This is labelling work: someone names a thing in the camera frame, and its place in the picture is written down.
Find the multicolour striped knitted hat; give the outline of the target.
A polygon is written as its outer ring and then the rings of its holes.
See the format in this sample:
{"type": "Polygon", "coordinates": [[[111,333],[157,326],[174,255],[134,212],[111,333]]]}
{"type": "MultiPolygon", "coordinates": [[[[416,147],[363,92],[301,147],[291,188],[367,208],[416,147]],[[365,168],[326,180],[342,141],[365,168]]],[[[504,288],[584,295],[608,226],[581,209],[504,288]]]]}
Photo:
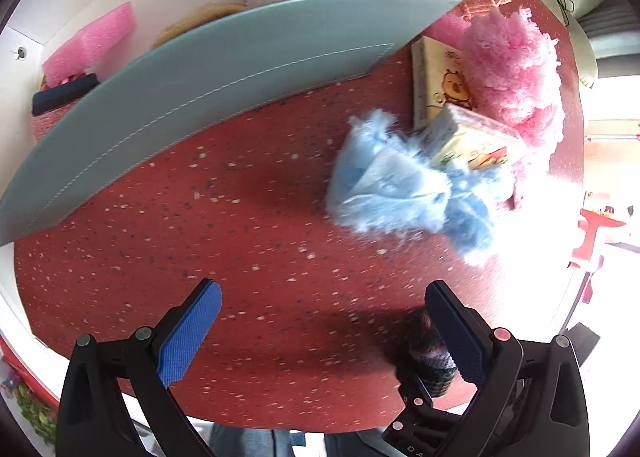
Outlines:
{"type": "Polygon", "coordinates": [[[400,382],[418,378],[431,397],[446,394],[458,368],[424,307],[412,311],[406,322],[405,346],[396,377],[400,382]]]}

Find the light blue fluffy cloth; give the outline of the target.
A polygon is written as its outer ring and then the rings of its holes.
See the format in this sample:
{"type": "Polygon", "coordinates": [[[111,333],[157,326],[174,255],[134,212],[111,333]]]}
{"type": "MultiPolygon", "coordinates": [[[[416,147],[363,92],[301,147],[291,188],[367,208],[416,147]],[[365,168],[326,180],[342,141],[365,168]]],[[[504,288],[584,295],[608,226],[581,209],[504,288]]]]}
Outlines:
{"type": "Polygon", "coordinates": [[[494,251],[495,215],[509,199],[512,171],[460,161],[436,168],[416,136],[395,132],[395,123],[382,109],[349,119],[326,193],[329,217],[361,235],[440,234],[466,263],[483,263],[494,251]]]}

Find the red plastic stool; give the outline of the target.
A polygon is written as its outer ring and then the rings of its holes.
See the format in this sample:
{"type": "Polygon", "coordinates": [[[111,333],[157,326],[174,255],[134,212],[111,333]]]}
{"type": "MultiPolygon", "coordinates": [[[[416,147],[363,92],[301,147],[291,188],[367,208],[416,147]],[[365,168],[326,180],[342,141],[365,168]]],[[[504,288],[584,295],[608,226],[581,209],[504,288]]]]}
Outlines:
{"type": "Polygon", "coordinates": [[[582,273],[575,304],[589,304],[593,296],[594,276],[604,265],[605,241],[619,233],[626,223],[610,214],[581,209],[577,223],[582,242],[570,254],[567,267],[582,273]]]}

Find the small tissue box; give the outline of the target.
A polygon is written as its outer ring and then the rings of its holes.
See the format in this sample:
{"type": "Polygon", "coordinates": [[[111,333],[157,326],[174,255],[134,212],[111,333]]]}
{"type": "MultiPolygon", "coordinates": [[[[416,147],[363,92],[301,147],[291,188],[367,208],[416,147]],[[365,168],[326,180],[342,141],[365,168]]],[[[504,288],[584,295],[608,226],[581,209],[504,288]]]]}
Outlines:
{"type": "Polygon", "coordinates": [[[446,104],[420,134],[422,150],[431,165],[450,163],[469,170],[521,161],[526,146],[517,131],[477,112],[446,104]]]}

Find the pink navy knitted hat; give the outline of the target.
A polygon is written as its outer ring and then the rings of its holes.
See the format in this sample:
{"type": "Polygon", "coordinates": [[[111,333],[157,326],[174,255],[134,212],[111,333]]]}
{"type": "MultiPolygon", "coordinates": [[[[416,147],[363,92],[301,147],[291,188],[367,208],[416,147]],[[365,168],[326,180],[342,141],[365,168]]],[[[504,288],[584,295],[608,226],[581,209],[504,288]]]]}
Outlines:
{"type": "Polygon", "coordinates": [[[40,91],[32,96],[30,128],[35,141],[40,143],[58,121],[99,84],[94,73],[75,74],[55,86],[43,82],[40,91]]]}

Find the pink fluffy duster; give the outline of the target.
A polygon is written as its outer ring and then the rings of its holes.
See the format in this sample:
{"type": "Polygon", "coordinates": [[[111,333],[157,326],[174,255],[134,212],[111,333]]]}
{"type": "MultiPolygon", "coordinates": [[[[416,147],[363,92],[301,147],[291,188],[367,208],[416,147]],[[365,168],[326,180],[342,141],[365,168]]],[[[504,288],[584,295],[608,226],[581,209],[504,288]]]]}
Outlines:
{"type": "Polygon", "coordinates": [[[532,148],[555,151],[563,138],[558,41],[521,7],[475,16],[460,39],[462,68],[477,109],[520,134],[532,148]]]}

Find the large white storage box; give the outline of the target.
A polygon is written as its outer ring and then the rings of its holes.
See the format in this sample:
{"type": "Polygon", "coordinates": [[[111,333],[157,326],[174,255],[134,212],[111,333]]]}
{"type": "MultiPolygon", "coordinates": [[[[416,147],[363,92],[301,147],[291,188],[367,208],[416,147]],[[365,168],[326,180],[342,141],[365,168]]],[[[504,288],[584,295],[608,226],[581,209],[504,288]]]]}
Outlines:
{"type": "Polygon", "coordinates": [[[164,149],[286,96],[360,78],[461,0],[293,0],[144,54],[83,97],[1,198],[1,240],[68,217],[164,149]]]}

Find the beige knitted hat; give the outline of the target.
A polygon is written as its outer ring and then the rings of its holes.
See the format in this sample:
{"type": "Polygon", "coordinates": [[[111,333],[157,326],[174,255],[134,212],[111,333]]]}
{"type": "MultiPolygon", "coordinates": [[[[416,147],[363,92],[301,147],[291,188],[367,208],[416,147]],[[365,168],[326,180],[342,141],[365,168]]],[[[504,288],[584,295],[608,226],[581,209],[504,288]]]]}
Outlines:
{"type": "Polygon", "coordinates": [[[151,45],[152,50],[175,39],[177,36],[185,34],[193,29],[201,27],[203,24],[219,20],[221,18],[241,13],[246,9],[244,4],[234,3],[207,3],[192,12],[187,13],[170,26],[166,27],[155,38],[151,45]]]}

